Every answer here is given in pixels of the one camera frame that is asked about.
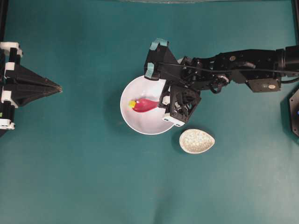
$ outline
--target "robotic arm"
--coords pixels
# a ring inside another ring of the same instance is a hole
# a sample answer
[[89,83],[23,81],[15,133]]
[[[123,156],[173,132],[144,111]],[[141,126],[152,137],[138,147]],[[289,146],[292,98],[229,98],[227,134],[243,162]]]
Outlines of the robotic arm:
[[[182,126],[199,104],[200,92],[214,94],[234,81],[246,84],[253,92],[279,91],[281,84],[299,81],[299,46],[278,50],[240,50],[211,58],[176,60],[168,41],[156,39],[144,65],[144,77],[166,79],[159,107],[165,109],[164,121]],[[282,81],[282,77],[297,77]]]

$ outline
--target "red toy fish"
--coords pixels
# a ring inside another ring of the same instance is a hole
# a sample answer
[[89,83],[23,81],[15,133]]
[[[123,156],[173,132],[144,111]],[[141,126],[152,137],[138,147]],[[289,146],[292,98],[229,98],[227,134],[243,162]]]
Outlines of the red toy fish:
[[137,99],[131,100],[129,106],[136,112],[147,112],[158,106],[159,102],[151,101],[149,99]]

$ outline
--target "teal tabletop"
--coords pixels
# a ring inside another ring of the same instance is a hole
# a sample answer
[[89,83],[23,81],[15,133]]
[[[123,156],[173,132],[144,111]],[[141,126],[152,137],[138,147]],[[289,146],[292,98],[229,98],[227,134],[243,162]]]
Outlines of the teal tabletop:
[[[0,223],[299,223],[287,105],[298,84],[204,91],[189,123],[153,136],[129,128],[119,108],[157,37],[177,58],[211,57],[295,45],[294,27],[290,0],[11,0],[5,41],[63,92],[17,109],[15,130],[0,139]],[[215,145],[185,153],[178,139],[189,128]]]

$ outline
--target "speckled dish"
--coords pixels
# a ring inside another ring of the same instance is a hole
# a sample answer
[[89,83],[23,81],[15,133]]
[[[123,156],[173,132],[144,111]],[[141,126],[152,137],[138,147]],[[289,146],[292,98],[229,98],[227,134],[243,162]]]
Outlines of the speckled dish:
[[188,129],[179,137],[182,149],[191,154],[203,153],[215,144],[215,139],[199,129]]

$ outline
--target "white bowl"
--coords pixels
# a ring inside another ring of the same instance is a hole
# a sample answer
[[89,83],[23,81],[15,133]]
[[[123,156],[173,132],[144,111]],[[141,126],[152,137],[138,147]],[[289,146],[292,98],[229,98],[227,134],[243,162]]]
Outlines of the white bowl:
[[165,80],[151,81],[140,76],[130,82],[121,95],[121,115],[125,122],[141,134],[161,134],[173,127],[173,123],[165,122],[162,117],[165,109],[155,108],[148,112],[136,112],[129,107],[130,100],[146,98],[159,101]]

